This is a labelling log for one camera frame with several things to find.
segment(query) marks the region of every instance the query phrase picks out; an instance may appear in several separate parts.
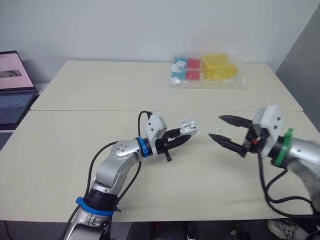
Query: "blue ring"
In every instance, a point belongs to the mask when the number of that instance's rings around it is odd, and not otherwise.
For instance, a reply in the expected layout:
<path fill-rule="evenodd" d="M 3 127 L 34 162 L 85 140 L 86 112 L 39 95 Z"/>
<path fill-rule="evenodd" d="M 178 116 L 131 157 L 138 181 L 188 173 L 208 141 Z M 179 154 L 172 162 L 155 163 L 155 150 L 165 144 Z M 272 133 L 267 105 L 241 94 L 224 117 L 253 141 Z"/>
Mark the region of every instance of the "blue ring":
<path fill-rule="evenodd" d="M 149 156 L 148 148 L 146 147 L 146 144 L 141 136 L 138 136 L 138 140 L 142 148 L 143 156 L 147 158 Z"/>
<path fill-rule="evenodd" d="M 91 214 L 100 215 L 100 216 L 112 216 L 114 214 L 114 211 L 96 210 L 94 208 L 87 206 L 84 199 L 80 196 L 75 200 L 75 202 L 79 204 L 84 210 L 86 210 Z"/>

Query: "black cable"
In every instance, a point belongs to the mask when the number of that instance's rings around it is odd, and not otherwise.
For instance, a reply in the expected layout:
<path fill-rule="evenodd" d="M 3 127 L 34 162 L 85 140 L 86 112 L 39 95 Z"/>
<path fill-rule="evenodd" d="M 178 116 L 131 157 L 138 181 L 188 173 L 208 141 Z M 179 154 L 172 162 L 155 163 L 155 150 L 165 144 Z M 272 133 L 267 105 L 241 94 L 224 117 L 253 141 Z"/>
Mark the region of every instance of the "black cable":
<path fill-rule="evenodd" d="M 267 185 L 266 185 L 266 192 L 269 191 L 270 187 L 272 184 L 274 184 L 278 179 L 280 179 L 281 177 L 283 177 L 286 173 L 288 172 L 287 169 L 283 170 L 280 174 L 278 174 L 276 177 L 274 177 Z M 305 201 L 309 204 L 312 204 L 312 202 L 303 197 L 303 196 L 287 196 L 287 197 L 283 197 L 283 198 L 280 198 L 280 199 L 273 199 L 271 198 L 269 195 L 268 195 L 269 199 L 270 199 L 270 202 L 274 203 L 274 204 L 280 204 L 280 203 L 284 203 L 284 202 L 287 202 L 287 201 L 291 201 L 291 200 L 302 200 L 302 201 Z"/>
<path fill-rule="evenodd" d="M 288 170 L 285 169 L 285 170 L 283 170 L 280 174 L 278 174 L 278 175 L 275 176 L 273 179 L 271 179 L 271 181 L 266 185 L 266 190 L 268 191 L 269 188 L 271 187 L 271 185 L 274 184 L 275 181 L 277 181 L 279 178 L 283 177 L 287 172 L 288 172 Z"/>
<path fill-rule="evenodd" d="M 152 112 L 143 110 L 143 111 L 141 111 L 141 112 L 139 113 L 139 115 L 138 115 L 138 124 L 137 124 L 137 125 L 138 125 L 138 136 L 141 135 L 141 132 L 140 132 L 140 119 L 141 119 L 142 114 L 147 114 L 147 116 L 148 116 L 148 118 L 149 118 L 150 115 L 152 114 Z M 118 203 L 120 202 L 120 200 L 124 197 L 124 195 L 127 193 L 127 191 L 129 190 L 129 188 L 132 186 L 132 184 L 133 184 L 134 181 L 136 180 L 136 178 L 137 178 L 137 176 L 138 176 L 138 174 L 139 174 L 139 172 L 140 172 L 141 165 L 142 165 L 142 163 L 141 163 L 141 161 L 140 161 L 139 164 L 138 164 L 138 169 L 136 170 L 135 175 L 133 176 L 133 178 L 132 178 L 132 180 L 130 181 L 130 183 L 128 184 L 128 186 L 124 189 L 124 191 L 123 191 L 123 192 L 121 193 L 121 195 L 118 197 L 118 199 L 117 199 L 117 201 L 116 201 L 116 203 L 115 203 L 115 205 L 114 205 L 114 208 L 116 208 L 116 206 L 118 205 Z M 112 216 L 110 216 L 109 219 L 108 219 L 108 228 L 107 228 L 107 233 L 106 233 L 106 234 L 107 234 L 107 237 L 106 237 L 107 240 L 110 240 L 110 239 L 111 239 L 111 224 L 112 224 Z"/>
<path fill-rule="evenodd" d="M 14 240 L 9 232 L 9 228 L 8 228 L 8 225 L 7 225 L 7 221 L 3 221 L 4 222 L 4 228 L 5 228 L 5 232 L 6 232 L 6 235 L 8 236 L 8 238 L 10 240 Z"/>
<path fill-rule="evenodd" d="M 143 110 L 143 111 L 141 111 L 139 113 L 139 116 L 138 116 L 138 136 L 141 136 L 141 133 L 140 133 L 140 118 L 141 118 L 142 114 L 147 114 L 148 118 L 149 118 L 149 115 L 152 114 L 152 112 Z"/>
<path fill-rule="evenodd" d="M 280 215 L 283 215 L 287 218 L 312 218 L 312 217 L 316 217 L 316 216 L 310 216 L 310 215 L 300 215 L 300 214 L 289 214 L 289 213 L 286 213 L 286 212 L 283 212 L 283 211 L 280 211 L 278 209 L 276 209 L 270 202 L 271 202 L 271 197 L 269 196 L 268 194 L 268 189 L 266 187 L 266 182 L 265 182 L 265 177 L 264 177 L 264 167 L 263 167 L 263 161 L 262 161 L 262 156 L 261 156 L 261 150 L 259 150 L 257 152 L 258 154 L 258 165 L 259 165 L 259 177 L 260 177 L 260 183 L 261 183 L 261 186 L 262 186 L 262 190 L 263 190 L 263 193 L 264 193 L 264 199 L 266 201 L 266 203 L 268 204 L 268 206 L 273 210 L 275 211 L 276 213 L 280 214 Z M 290 200 L 295 200 L 296 198 L 299 198 L 299 200 L 301 200 L 300 198 L 302 197 L 299 197 L 299 196 L 291 196 L 291 197 L 285 197 L 284 201 L 283 198 L 282 199 L 278 199 L 281 200 L 282 202 L 287 202 L 287 201 L 290 201 Z"/>
<path fill-rule="evenodd" d="M 139 113 L 139 116 L 138 116 L 138 136 L 141 135 L 141 132 L 140 132 L 140 118 L 141 118 L 141 115 L 142 115 L 142 114 L 147 114 L 147 115 L 148 115 L 148 118 L 149 118 L 149 114 L 151 114 L 151 112 L 150 112 L 150 111 L 145 111 L 145 110 L 143 110 L 143 111 L 141 111 L 141 112 Z M 129 190 L 129 188 L 131 187 L 131 185 L 132 185 L 132 184 L 134 183 L 134 181 L 136 180 L 136 178 L 137 178 L 137 176 L 138 176 L 138 174 L 139 174 L 139 172 L 140 172 L 141 165 L 142 165 L 142 163 L 141 163 L 141 161 L 140 161 L 140 162 L 139 162 L 139 165 L 138 165 L 138 169 L 136 170 L 135 175 L 133 176 L 131 182 L 128 184 L 128 186 L 125 188 L 125 190 L 122 192 L 122 194 L 119 196 L 119 198 L 118 198 L 118 200 L 117 200 L 117 202 L 116 202 L 116 205 L 120 202 L 120 200 L 124 197 L 124 195 L 127 193 L 127 191 Z"/>
<path fill-rule="evenodd" d="M 93 159 L 91 160 L 91 163 L 90 163 L 90 167 L 89 167 L 89 172 L 88 172 L 88 180 L 86 182 L 86 189 L 85 189 L 85 193 L 84 193 L 84 197 L 83 198 L 86 198 L 86 196 L 88 195 L 89 193 L 89 190 L 90 190 L 90 186 L 91 186 L 91 174 L 92 174 L 92 168 L 94 167 L 94 163 L 97 159 L 97 157 L 100 155 L 100 153 L 105 150 L 106 148 L 116 144 L 118 141 L 114 141 L 114 142 L 111 142 L 107 145 L 105 145 L 103 148 L 101 148 L 96 154 L 95 156 L 93 157 Z"/>

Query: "gray wall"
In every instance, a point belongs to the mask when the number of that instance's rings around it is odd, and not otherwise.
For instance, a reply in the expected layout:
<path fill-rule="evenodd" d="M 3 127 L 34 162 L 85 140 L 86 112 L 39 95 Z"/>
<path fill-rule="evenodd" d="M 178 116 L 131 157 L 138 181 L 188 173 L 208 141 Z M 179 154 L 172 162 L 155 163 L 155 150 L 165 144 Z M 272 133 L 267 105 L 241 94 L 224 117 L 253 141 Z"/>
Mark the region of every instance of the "gray wall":
<path fill-rule="evenodd" d="M 276 71 L 320 131 L 320 7 Z"/>
<path fill-rule="evenodd" d="M 319 0 L 0 0 L 0 51 L 36 83 L 66 60 L 168 62 L 214 50 L 275 71 Z"/>

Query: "robotic arm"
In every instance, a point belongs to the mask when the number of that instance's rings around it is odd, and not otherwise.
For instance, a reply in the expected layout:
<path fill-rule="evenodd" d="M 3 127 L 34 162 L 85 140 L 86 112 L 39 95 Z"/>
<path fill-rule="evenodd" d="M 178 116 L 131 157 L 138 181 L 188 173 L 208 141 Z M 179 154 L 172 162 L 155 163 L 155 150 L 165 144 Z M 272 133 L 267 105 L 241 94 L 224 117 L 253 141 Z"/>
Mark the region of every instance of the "robotic arm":
<path fill-rule="evenodd" d="M 168 150 L 189 140 L 197 133 L 198 126 L 190 118 L 180 121 L 180 128 L 166 130 L 167 125 L 163 118 L 149 112 L 145 127 L 147 138 L 138 136 L 114 144 L 110 155 L 99 166 L 88 194 L 77 198 L 79 207 L 64 240 L 107 239 L 114 211 L 121 212 L 117 208 L 121 199 L 118 194 L 132 166 L 143 158 L 162 153 L 166 155 L 168 162 L 171 161 Z"/>
<path fill-rule="evenodd" d="M 268 205 L 277 213 L 286 217 L 297 217 L 275 209 L 272 203 L 283 203 L 288 200 L 304 200 L 312 205 L 315 217 L 320 217 L 320 146 L 309 141 L 293 138 L 293 129 L 290 128 L 284 136 L 279 136 L 282 127 L 282 116 L 276 105 L 260 108 L 253 121 L 239 116 L 223 115 L 220 119 L 236 127 L 248 129 L 243 145 L 231 141 L 230 138 L 209 134 L 209 136 L 224 148 L 228 148 L 241 157 L 247 152 L 258 154 L 260 166 L 260 180 Z M 278 168 L 291 170 L 297 174 L 307 188 L 311 201 L 303 197 L 286 197 L 273 200 L 268 195 L 272 183 L 283 176 L 286 171 L 271 180 L 265 186 L 263 178 L 262 159 L 271 158 L 271 164 Z"/>

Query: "table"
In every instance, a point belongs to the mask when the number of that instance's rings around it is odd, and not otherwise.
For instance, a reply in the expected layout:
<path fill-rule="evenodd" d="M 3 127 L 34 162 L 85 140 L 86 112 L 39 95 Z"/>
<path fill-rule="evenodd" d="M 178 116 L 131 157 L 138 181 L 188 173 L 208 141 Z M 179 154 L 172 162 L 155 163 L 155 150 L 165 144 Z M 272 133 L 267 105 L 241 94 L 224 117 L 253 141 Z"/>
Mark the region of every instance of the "table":
<path fill-rule="evenodd" d="M 70 60 L 32 110 L 255 111 L 273 104 L 302 110 L 267 64 L 245 69 L 241 90 L 181 89 L 169 87 L 170 63 Z"/>
<path fill-rule="evenodd" d="M 82 196 L 90 161 L 104 145 L 137 136 L 137 111 L 31 111 L 0 152 L 0 218 L 13 221 L 66 222 Z M 257 156 L 245 159 L 213 142 L 217 128 L 241 143 L 246 130 L 218 118 L 231 114 L 253 118 L 253 111 L 160 111 L 168 129 L 184 117 L 195 117 L 197 135 L 165 157 L 143 160 L 136 182 L 119 204 L 114 221 L 196 221 L 279 218 L 265 203 Z M 283 111 L 284 126 L 298 138 L 320 135 L 301 111 Z M 143 118 L 141 126 L 146 124 Z M 99 163 L 108 155 L 104 151 Z M 266 159 L 265 177 L 281 171 Z M 132 169 L 127 183 L 135 173 Z M 300 179 L 289 173 L 271 188 L 275 198 L 308 196 Z M 293 214 L 310 214 L 300 201 L 280 204 Z"/>

